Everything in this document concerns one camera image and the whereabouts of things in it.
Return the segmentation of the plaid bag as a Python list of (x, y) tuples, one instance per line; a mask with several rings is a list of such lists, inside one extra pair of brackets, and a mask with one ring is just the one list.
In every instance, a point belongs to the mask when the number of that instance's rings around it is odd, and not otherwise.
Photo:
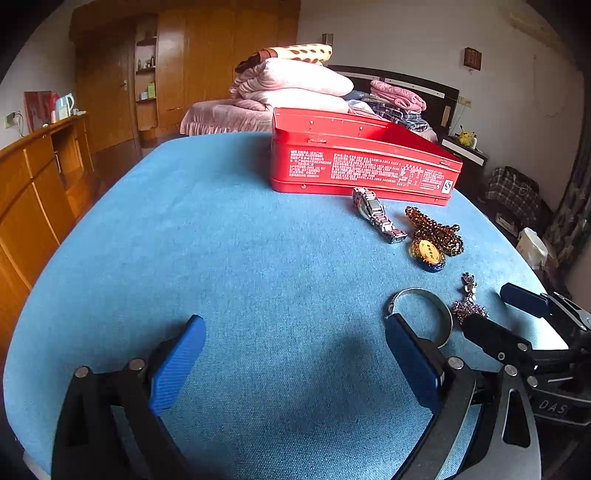
[(519, 231), (528, 227), (542, 236), (550, 225), (553, 211), (540, 194), (539, 185), (519, 170), (495, 168), (488, 179), (485, 200), (511, 219)]

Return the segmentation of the red metal tin box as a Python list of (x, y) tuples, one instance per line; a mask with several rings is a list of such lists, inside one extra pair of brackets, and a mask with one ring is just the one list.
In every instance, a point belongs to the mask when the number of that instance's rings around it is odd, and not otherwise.
[(462, 162), (404, 127), (318, 110), (273, 112), (270, 184), (277, 192), (351, 195), (445, 206)]

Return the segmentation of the wooden wardrobe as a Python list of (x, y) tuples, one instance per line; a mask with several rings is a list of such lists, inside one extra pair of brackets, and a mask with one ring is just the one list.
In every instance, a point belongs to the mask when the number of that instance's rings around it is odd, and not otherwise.
[(228, 97), (235, 66), (297, 40), (297, 1), (91, 1), (74, 9), (78, 105), (97, 151)]

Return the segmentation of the red box on sideboard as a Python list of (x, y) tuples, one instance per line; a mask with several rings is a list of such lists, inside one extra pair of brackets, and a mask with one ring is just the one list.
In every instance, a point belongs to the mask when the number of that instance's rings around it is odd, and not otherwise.
[(25, 119), (30, 133), (56, 122), (55, 105), (59, 98), (52, 91), (25, 91)]

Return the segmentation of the folded plaid clothes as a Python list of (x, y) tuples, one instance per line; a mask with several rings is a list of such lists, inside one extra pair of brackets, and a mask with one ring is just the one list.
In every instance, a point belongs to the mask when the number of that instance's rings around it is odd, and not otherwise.
[(415, 133), (423, 133), (431, 128), (420, 112), (405, 109), (374, 94), (353, 90), (346, 96), (346, 103), (353, 113), (380, 117)]

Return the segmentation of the yellow pikachu plush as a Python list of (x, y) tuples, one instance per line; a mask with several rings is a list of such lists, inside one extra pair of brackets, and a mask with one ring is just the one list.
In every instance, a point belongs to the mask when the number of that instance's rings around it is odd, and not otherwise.
[(469, 131), (463, 126), (460, 126), (460, 132), (457, 134), (458, 142), (467, 148), (475, 149), (477, 146), (477, 134), (474, 131)]

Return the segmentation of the brown wall ornament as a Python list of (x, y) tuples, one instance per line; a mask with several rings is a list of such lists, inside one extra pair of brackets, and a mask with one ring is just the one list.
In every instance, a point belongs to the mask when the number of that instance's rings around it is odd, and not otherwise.
[(463, 55), (463, 66), (469, 70), (480, 71), (482, 69), (482, 53), (475, 48), (466, 47)]

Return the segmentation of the silver bangle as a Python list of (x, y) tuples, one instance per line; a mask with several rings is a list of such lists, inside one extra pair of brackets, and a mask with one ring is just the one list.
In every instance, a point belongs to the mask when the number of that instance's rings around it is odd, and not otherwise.
[(411, 313), (409, 306), (419, 307), (419, 313), (425, 318), (404, 318), (409, 328), (418, 337), (430, 340), (439, 349), (449, 343), (454, 328), (453, 315), (450, 308), (435, 293), (418, 287), (406, 288), (395, 293), (385, 308), (385, 319), (390, 320), (394, 315), (402, 316)]

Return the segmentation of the white electric kettle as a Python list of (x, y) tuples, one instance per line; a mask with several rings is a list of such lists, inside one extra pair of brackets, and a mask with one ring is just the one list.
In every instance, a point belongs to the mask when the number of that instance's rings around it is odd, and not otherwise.
[(55, 102), (55, 116), (57, 121), (64, 120), (73, 115), (75, 98), (72, 93), (59, 97)]

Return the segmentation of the blue table cloth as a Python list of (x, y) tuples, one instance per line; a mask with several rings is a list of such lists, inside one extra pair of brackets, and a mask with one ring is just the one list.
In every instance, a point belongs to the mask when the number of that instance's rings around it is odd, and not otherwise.
[(74, 370), (117, 370), (192, 315), (206, 342), (164, 423), (212, 479), (389, 479), (431, 414), (385, 340), (401, 290), (444, 302), (478, 283), (490, 317), (537, 349), (563, 341), (507, 307), (506, 283), (542, 285), (463, 195), (425, 213), (457, 224), (464, 252), (438, 273), (386, 242), (349, 196), (270, 188), (270, 136), (167, 142), (84, 216), (20, 315), (4, 371), (8, 421), (42, 468)]

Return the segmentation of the spotted rolled blanket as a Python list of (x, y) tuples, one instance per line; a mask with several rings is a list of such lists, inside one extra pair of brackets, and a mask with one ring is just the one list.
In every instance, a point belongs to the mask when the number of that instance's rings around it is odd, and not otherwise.
[(332, 46), (328, 44), (300, 44), (266, 47), (256, 51), (235, 67), (236, 74), (242, 74), (271, 58), (296, 60), (311, 64), (324, 64), (332, 57)]

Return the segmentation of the bed with pink cover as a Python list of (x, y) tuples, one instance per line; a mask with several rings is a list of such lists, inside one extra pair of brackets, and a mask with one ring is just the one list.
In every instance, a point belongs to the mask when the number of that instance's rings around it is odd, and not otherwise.
[(271, 130), (273, 113), (243, 109), (235, 106), (231, 100), (194, 103), (185, 113), (179, 127), (182, 136)]

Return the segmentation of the stack of pink quilts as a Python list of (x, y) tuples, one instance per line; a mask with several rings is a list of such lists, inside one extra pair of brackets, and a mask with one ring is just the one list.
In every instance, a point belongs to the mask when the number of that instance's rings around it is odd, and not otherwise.
[(250, 110), (276, 108), (348, 113), (345, 96), (353, 82), (320, 64), (270, 58), (239, 74), (229, 88), (236, 106)]

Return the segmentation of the silver metal wristwatch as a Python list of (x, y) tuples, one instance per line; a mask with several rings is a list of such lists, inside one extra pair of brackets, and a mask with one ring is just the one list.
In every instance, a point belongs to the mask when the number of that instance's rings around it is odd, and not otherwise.
[(408, 234), (404, 230), (397, 228), (388, 217), (384, 204), (373, 190), (365, 187), (353, 188), (353, 204), (360, 215), (388, 243), (400, 243), (408, 238)]

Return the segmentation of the dark wooden headboard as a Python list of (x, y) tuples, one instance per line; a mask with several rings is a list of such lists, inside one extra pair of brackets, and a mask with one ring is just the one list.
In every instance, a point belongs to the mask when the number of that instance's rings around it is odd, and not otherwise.
[(432, 80), (387, 70), (346, 65), (329, 65), (329, 69), (351, 79), (355, 90), (370, 92), (370, 81), (380, 80), (415, 92), (427, 103), (427, 109), (422, 116), (438, 137), (443, 138), (452, 132), (454, 114), (460, 98), (458, 89)]

